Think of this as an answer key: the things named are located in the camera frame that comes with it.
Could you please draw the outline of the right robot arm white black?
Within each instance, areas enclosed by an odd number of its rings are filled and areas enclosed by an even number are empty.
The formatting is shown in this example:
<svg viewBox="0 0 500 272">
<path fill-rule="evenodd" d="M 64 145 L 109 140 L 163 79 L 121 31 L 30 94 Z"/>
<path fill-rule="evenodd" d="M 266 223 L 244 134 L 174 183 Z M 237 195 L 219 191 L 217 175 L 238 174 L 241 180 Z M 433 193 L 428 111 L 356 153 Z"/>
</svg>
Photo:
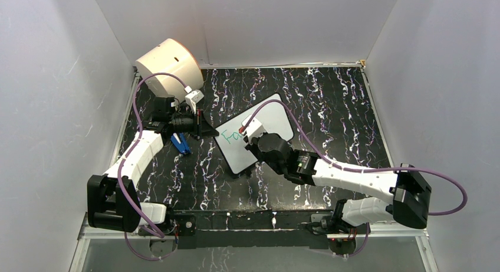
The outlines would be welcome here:
<svg viewBox="0 0 500 272">
<path fill-rule="evenodd" d="M 366 198 L 346 199 L 335 206 L 333 228 L 347 233 L 359 225 L 395 221 L 414 229 L 425 229 L 432 188 L 417 171 L 388 170 L 327 163 L 314 152 L 293 149 L 276 133 L 244 138 L 245 149 L 276 174 L 297 185 L 332 186 Z"/>
</svg>

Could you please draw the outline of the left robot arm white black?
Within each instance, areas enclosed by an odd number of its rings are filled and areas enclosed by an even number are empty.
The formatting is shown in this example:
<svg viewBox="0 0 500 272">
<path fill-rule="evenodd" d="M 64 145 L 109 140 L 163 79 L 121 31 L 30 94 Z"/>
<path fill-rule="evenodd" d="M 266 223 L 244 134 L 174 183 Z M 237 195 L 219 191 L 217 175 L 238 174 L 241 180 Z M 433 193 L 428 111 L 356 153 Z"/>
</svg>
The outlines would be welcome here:
<svg viewBox="0 0 500 272">
<path fill-rule="evenodd" d="M 155 235 L 170 234 L 176 218 L 158 202 L 140 202 L 137 186 L 146 168 L 165 144 L 186 145 L 184 134 L 207 139 L 219 132 L 200 109 L 188 110 L 174 97 L 156 98 L 153 111 L 141 122 L 131 145 L 102 175 L 87 182 L 87 219 L 93 228 L 134 232 L 148 226 Z"/>
</svg>

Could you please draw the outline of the white cylindrical drum container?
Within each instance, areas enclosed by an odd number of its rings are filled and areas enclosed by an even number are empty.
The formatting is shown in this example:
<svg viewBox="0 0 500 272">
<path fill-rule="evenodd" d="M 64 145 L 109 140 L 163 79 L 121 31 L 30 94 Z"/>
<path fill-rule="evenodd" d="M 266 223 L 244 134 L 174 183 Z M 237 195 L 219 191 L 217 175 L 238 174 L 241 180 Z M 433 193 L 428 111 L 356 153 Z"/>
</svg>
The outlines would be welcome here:
<svg viewBox="0 0 500 272">
<path fill-rule="evenodd" d="M 180 78 L 192 90 L 200 90 L 204 80 L 198 62 L 181 43 L 168 38 L 135 61 L 140 75 L 145 78 L 160 73 L 146 80 L 146 85 L 156 97 L 174 96 L 179 101 L 185 100 L 185 88 L 179 81 L 163 73 Z"/>
</svg>

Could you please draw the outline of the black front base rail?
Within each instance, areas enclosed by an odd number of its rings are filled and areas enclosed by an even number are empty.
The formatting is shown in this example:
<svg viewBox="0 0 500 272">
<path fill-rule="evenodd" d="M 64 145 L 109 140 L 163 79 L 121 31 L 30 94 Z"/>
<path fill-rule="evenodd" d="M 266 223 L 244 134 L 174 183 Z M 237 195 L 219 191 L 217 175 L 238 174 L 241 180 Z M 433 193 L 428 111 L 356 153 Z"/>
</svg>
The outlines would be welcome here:
<svg viewBox="0 0 500 272">
<path fill-rule="evenodd" d="M 179 248 L 305 247 L 328 249 L 354 231 L 327 231 L 333 216 L 327 210 L 176 211 Z"/>
</svg>

